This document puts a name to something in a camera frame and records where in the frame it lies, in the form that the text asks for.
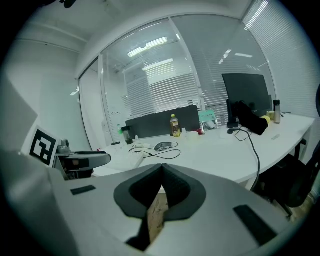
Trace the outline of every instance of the computer mouse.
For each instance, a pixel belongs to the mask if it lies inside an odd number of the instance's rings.
[[[164,151],[170,149],[172,143],[171,142],[161,142],[155,146],[155,151]]]

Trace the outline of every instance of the black desk partition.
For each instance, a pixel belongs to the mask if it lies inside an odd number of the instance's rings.
[[[125,122],[130,126],[130,136],[135,135],[141,138],[155,137],[171,134],[170,119],[171,115],[179,120],[180,130],[195,131],[200,128],[198,107],[196,105],[179,107],[173,110],[164,111],[156,114],[148,114],[142,117],[131,119]]]

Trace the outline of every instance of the green sign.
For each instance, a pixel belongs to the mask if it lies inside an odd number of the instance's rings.
[[[215,112],[212,109],[205,110],[205,111],[199,111],[198,114],[199,114],[199,120],[201,123],[216,120]]]

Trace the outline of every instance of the floor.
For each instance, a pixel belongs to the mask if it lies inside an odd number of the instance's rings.
[[[281,208],[281,206],[274,201],[272,203],[279,211],[281,211],[284,215],[286,212]],[[315,199],[312,195],[309,195],[304,203],[300,207],[291,208],[292,217],[290,219],[291,222],[295,222],[297,219],[304,217],[308,214],[315,204]],[[148,210],[148,228],[150,235],[150,242],[152,243],[157,236],[160,234],[163,229],[163,217],[164,213],[168,210],[168,201],[166,194],[159,193],[154,199],[150,209]]]

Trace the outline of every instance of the glass partition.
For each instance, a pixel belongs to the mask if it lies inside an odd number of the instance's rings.
[[[228,94],[222,74],[263,75],[276,99],[267,60],[248,28],[238,19],[218,15],[172,18],[192,56],[206,109],[213,109],[220,124],[228,121]]]
[[[197,105],[200,99],[190,60],[169,20],[140,27],[102,52],[109,127],[148,114]]]

